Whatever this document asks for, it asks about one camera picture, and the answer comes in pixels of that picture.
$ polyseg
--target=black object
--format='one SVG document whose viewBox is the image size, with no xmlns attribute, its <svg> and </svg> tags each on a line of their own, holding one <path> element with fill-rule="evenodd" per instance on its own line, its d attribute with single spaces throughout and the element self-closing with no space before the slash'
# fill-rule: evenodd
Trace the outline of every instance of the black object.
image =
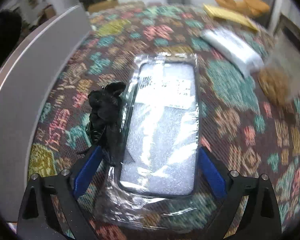
<svg viewBox="0 0 300 240">
<path fill-rule="evenodd" d="M 119 96 L 125 88 L 123 82 L 114 82 L 101 90 L 93 90 L 88 95 L 92 110 L 89 116 L 90 122 L 86 125 L 86 133 L 92 144 L 98 143 L 107 150 L 105 160 L 113 166 L 117 162 L 115 153 L 119 140 L 117 121 L 122 104 Z"/>
<path fill-rule="evenodd" d="M 101 147 L 93 145 L 85 157 L 79 159 L 69 170 L 64 169 L 56 176 L 44 178 L 37 173 L 33 174 L 21 202 L 17 235 L 23 240 L 71 239 L 63 235 L 53 208 L 51 195 L 57 195 L 75 239 L 98 239 L 81 212 L 76 198 L 80 195 L 78 187 L 85 187 L 85 190 L 88 188 L 102 157 Z M 82 188 L 79 189 L 81 195 L 85 192 Z"/>
<path fill-rule="evenodd" d="M 207 148 L 199 150 L 199 163 L 207 163 L 209 184 L 213 192 L 224 187 L 226 197 L 214 220 L 203 233 L 204 239 L 222 240 L 227 233 L 238 209 L 242 196 L 249 195 L 248 203 L 237 232 L 226 239 L 276 239 L 281 234 L 281 222 L 278 204 L 271 182 L 267 175 L 259 178 L 241 176 L 237 171 L 229 171 Z M 41 178 L 33 174 L 26 188 L 18 217 L 17 233 L 23 240 L 33 239 L 69 239 L 61 233 L 50 195 L 57 195 L 64 216 L 76 240 L 98 239 L 93 228 L 85 220 L 75 199 L 75 181 L 89 182 L 81 173 L 96 171 L 96 163 L 102 156 L 100 146 L 92 146 L 83 159 L 78 160 L 70 170 L 63 170 L 57 176 Z M 91 169 L 90 160 L 94 163 Z"/>
<path fill-rule="evenodd" d="M 300 52 L 300 40 L 288 27 L 284 27 L 282 30 L 283 34 L 288 38 L 288 40 L 295 46 L 295 48 Z"/>
<path fill-rule="evenodd" d="M 17 44 L 21 33 L 21 16 L 9 10 L 0 12 L 0 67 Z"/>
<path fill-rule="evenodd" d="M 215 194 L 226 197 L 215 218 L 204 233 L 205 240 L 223 239 L 227 233 L 241 198 L 248 195 L 248 202 L 236 233 L 225 239 L 275 240 L 281 234 L 281 220 L 277 199 L 266 174 L 259 178 L 241 176 L 226 166 L 206 148 L 199 150 L 199 165 Z"/>
</svg>

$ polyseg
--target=patterned rug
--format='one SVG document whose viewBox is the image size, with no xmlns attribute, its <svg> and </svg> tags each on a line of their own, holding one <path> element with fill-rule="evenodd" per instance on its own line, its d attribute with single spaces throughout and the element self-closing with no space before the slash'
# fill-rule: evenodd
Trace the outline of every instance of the patterned rug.
<svg viewBox="0 0 300 240">
<path fill-rule="evenodd" d="M 244 176 L 266 173 L 273 184 L 283 229 L 300 210 L 300 95 L 294 98 L 289 118 L 269 103 L 256 74 L 243 79 L 216 50 L 205 43 L 200 31 L 219 25 L 199 7 L 122 6 L 91 17 L 93 32 L 70 58 L 55 83 L 40 117 L 29 163 L 29 176 L 51 176 L 69 168 L 76 154 L 90 143 L 85 134 L 90 106 L 87 95 L 113 81 L 127 82 L 135 55 L 167 51 L 196 53 L 199 57 L 201 144 L 207 146 L 229 169 Z M 261 32 L 253 35 L 238 27 L 224 26 L 239 35 L 263 59 L 273 40 Z M 186 215 L 163 221 L 160 215 L 145 224 L 168 223 L 191 228 L 173 234 L 119 227 L 95 218 L 97 194 L 104 181 L 98 171 L 78 203 L 102 239 L 197 239 L 219 207 L 204 180 L 195 195 L 171 205 L 171 212 L 193 207 Z M 228 232 L 233 234 L 243 214 L 244 198 Z M 62 228 L 71 236 L 54 199 Z"/>
</svg>

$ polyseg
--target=plastic bag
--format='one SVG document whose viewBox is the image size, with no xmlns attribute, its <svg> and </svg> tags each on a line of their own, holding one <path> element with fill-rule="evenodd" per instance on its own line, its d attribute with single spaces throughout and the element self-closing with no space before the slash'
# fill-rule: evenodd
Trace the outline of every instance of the plastic bag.
<svg viewBox="0 0 300 240">
<path fill-rule="evenodd" d="M 264 66 L 260 55 L 229 30 L 204 30 L 201 37 L 234 64 L 244 77 Z"/>
<path fill-rule="evenodd" d="M 191 200 L 199 143 L 197 56 L 142 55 L 134 68 L 122 96 L 122 160 L 108 170 L 95 216 L 128 227 L 190 230 L 173 226 L 171 218 L 184 223 L 189 218 L 182 214 L 197 210 L 196 203 L 207 209 L 205 200 Z M 180 200 L 194 207 L 174 209 Z"/>
<path fill-rule="evenodd" d="M 288 28 L 279 32 L 258 79 L 265 95 L 278 106 L 290 103 L 300 92 L 300 40 Z"/>
</svg>

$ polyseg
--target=gray panel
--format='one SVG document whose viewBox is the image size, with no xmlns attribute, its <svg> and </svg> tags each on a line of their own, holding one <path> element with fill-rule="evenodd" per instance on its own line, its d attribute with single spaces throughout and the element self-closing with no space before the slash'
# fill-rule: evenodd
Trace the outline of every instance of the gray panel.
<svg viewBox="0 0 300 240">
<path fill-rule="evenodd" d="M 51 19 L 47 20 L 43 24 L 41 24 L 39 27 L 37 27 L 34 31 L 32 31 L 26 38 L 19 44 L 19 46 L 12 52 L 10 57 L 7 59 L 7 61 L 4 63 L 2 68 L 0 69 L 0 87 L 9 73 L 10 69 L 13 67 L 16 60 L 20 57 L 20 55 L 23 53 L 23 51 L 28 47 L 28 45 L 38 36 L 40 32 L 44 30 L 50 23 L 52 23 L 55 19 L 57 19 L 57 16 L 53 16 Z"/>
<path fill-rule="evenodd" d="M 76 5 L 50 23 L 16 60 L 0 88 L 0 213 L 17 221 L 34 132 L 67 60 L 91 30 Z"/>
</svg>

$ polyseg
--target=metal screw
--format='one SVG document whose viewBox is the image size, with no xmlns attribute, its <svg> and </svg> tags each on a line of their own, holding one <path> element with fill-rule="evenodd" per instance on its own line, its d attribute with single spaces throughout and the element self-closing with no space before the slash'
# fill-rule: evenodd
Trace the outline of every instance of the metal screw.
<svg viewBox="0 0 300 240">
<path fill-rule="evenodd" d="M 233 171 L 230 171 L 230 174 L 232 177 L 238 177 L 239 176 L 239 172 L 233 170 Z"/>
<path fill-rule="evenodd" d="M 68 169 L 64 169 L 61 171 L 62 176 L 67 176 L 69 173 L 70 173 L 70 171 Z"/>
<path fill-rule="evenodd" d="M 38 173 L 34 173 L 31 175 L 31 179 L 37 179 L 39 177 Z"/>
<path fill-rule="evenodd" d="M 262 178 L 263 180 L 268 180 L 268 179 L 269 179 L 269 177 L 268 177 L 267 174 L 262 174 L 262 175 L 261 175 L 261 178 Z"/>
</svg>

